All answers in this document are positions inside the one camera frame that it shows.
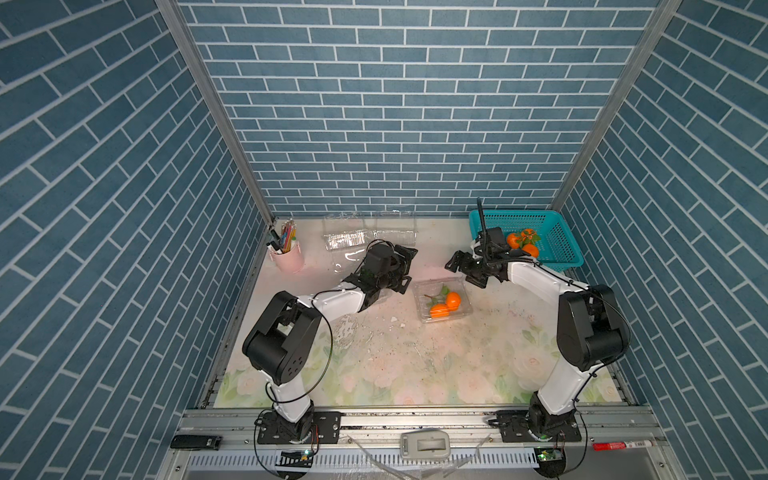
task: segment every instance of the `pink pen holder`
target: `pink pen holder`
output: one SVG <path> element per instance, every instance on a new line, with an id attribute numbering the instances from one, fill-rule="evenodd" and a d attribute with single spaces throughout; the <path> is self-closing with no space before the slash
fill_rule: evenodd
<path id="1" fill-rule="evenodd" d="M 296 273 L 304 268 L 304 255 L 301 254 L 299 242 L 295 242 L 290 252 L 277 253 L 271 245 L 267 245 L 266 251 L 270 258 L 283 273 Z"/>

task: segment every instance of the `teal plastic basket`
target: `teal plastic basket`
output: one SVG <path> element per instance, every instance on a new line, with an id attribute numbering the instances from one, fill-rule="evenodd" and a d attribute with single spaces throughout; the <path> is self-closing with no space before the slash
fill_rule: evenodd
<path id="1" fill-rule="evenodd" d="M 581 266 L 584 257 L 571 229 L 558 212 L 550 210 L 483 210 L 487 228 L 501 227 L 506 238 L 512 232 L 532 228 L 541 237 L 536 242 L 538 259 L 549 268 L 562 272 Z M 469 229 L 472 238 L 480 231 L 480 215 L 477 210 L 469 213 Z"/>

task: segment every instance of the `aluminum frame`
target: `aluminum frame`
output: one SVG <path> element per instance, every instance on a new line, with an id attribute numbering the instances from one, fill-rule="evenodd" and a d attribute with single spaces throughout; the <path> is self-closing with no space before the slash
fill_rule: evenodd
<path id="1" fill-rule="evenodd" d="M 192 38 L 192 32 L 189 25 L 187 25 L 187 21 L 184 19 L 184 14 L 181 12 L 178 1 L 156 0 L 155 3 L 157 3 L 157 8 L 160 9 L 160 14 L 168 26 L 170 35 L 176 41 L 176 46 L 179 48 L 181 56 L 184 57 L 184 61 L 187 63 L 187 67 L 197 88 L 200 90 L 200 94 L 203 95 L 203 100 L 205 100 L 208 110 L 210 110 L 210 114 L 214 118 L 224 143 L 229 148 L 232 160 L 243 177 L 243 181 L 245 181 L 248 191 L 256 203 L 256 207 L 261 212 L 268 226 L 273 226 L 275 216 L 272 214 L 270 205 L 267 203 L 264 193 L 259 187 L 256 175 L 253 174 L 253 169 L 250 166 L 243 145 L 240 143 L 240 139 L 237 138 L 237 133 L 214 86 L 214 81 L 208 74 L 208 69 L 205 67 L 205 62 L 200 55 L 200 51 L 197 49 L 194 38 Z"/>
<path id="2" fill-rule="evenodd" d="M 563 183 L 549 206 L 550 210 L 559 212 L 565 205 L 565 201 L 592 160 L 592 155 L 594 155 L 598 145 L 608 132 L 608 128 L 619 112 L 619 108 L 621 108 L 627 95 L 629 95 L 632 85 L 634 85 L 637 77 L 643 71 L 645 63 L 650 58 L 654 48 L 656 48 L 656 44 L 661 39 L 661 34 L 667 29 L 681 2 L 682 0 L 659 1 L 659 5 L 648 19 L 647 25 L 645 25 L 643 36 L 637 42 L 635 48 L 632 49 L 632 53 L 630 53 L 627 63 L 624 65 L 624 70 L 621 71 L 613 90 L 608 95 L 605 106 L 600 110 L 597 119 L 595 119 L 592 125 L 592 129 L 584 138 L 584 142 L 581 144 L 581 149 L 576 155 L 571 169 L 563 178 Z"/>
<path id="3" fill-rule="evenodd" d="M 237 334 L 240 331 L 240 324 L 243 323 L 243 317 L 248 308 L 248 303 L 253 295 L 253 289 L 256 287 L 256 280 L 259 277 L 261 266 L 264 263 L 266 256 L 266 239 L 269 236 L 269 227 L 265 228 L 259 238 L 259 245 L 257 247 L 256 255 L 253 256 L 253 261 L 248 269 L 248 274 L 245 279 L 243 289 L 240 291 L 240 295 L 237 297 L 235 308 L 232 311 L 230 321 L 227 323 L 227 329 L 224 331 L 224 335 L 221 339 L 221 344 L 216 351 L 214 362 L 208 372 L 208 378 L 205 381 L 203 391 L 200 393 L 200 398 L 197 400 L 197 405 L 201 409 L 205 409 L 213 402 L 215 394 L 218 391 L 218 385 L 220 379 L 223 378 L 224 372 L 227 370 L 227 363 L 230 361 L 230 355 L 232 348 L 237 341 Z"/>
<path id="4" fill-rule="evenodd" d="M 324 445 L 323 448 L 343 454 L 357 451 L 351 439 L 367 449 L 391 449 L 399 451 L 399 438 L 404 432 L 421 427 L 445 430 L 451 438 L 452 447 L 472 447 L 487 435 L 491 438 L 483 445 L 486 453 L 493 450 L 514 447 L 542 447 L 551 442 L 503 443 L 501 434 L 485 422 L 487 415 L 498 409 L 526 409 L 524 404 L 503 406 L 463 407 L 382 407 L 382 408 L 341 408 L 333 409 L 342 415 L 340 442 L 338 445 Z M 219 435 L 221 455 L 252 448 L 253 424 L 262 409 L 189 409 L 184 412 L 178 433 L 186 435 Z M 649 406 L 580 406 L 584 425 L 579 424 L 582 437 L 588 443 L 622 440 L 651 440 L 654 446 L 648 455 L 654 463 L 659 479 L 678 480 L 685 478 L 666 440 L 664 431 L 658 425 Z M 566 446 L 580 447 L 583 442 L 567 442 Z M 259 445 L 260 451 L 271 452 L 273 445 Z M 189 452 L 171 451 L 158 478 L 176 480 L 184 477 Z"/>

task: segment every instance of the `brick wallpaper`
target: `brick wallpaper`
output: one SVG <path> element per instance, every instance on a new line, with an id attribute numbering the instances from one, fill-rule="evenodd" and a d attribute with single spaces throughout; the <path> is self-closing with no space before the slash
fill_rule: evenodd
<path id="1" fill-rule="evenodd" d="M 563 210 L 689 478 L 768 478 L 766 25 L 684 0 Z"/>
<path id="2" fill-rule="evenodd" d="M 144 478 L 262 222 L 152 0 L 0 2 L 0 478 Z"/>
<path id="3" fill-rule="evenodd" d="M 181 1 L 267 200 L 304 216 L 546 208 L 656 3 Z"/>

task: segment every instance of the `tangerine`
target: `tangerine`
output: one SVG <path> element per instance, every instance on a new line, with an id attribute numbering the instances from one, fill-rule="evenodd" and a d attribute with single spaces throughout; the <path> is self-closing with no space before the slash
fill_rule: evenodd
<path id="1" fill-rule="evenodd" d="M 455 312 L 458 310 L 458 306 L 462 304 L 462 296 L 456 292 L 451 292 L 445 296 L 445 305 L 448 310 Z"/>
<path id="2" fill-rule="evenodd" d="M 523 251 L 530 253 L 532 257 L 538 257 L 538 248 L 533 243 L 523 245 Z"/>
<path id="3" fill-rule="evenodd" d="M 507 244 L 512 248 L 520 248 L 520 236 L 516 233 L 507 235 Z"/>
<path id="4" fill-rule="evenodd" d="M 433 305 L 432 308 L 429 309 L 429 316 L 432 318 L 440 318 L 442 316 L 448 316 L 448 314 L 449 314 L 449 308 L 444 303 L 438 303 L 437 305 Z"/>

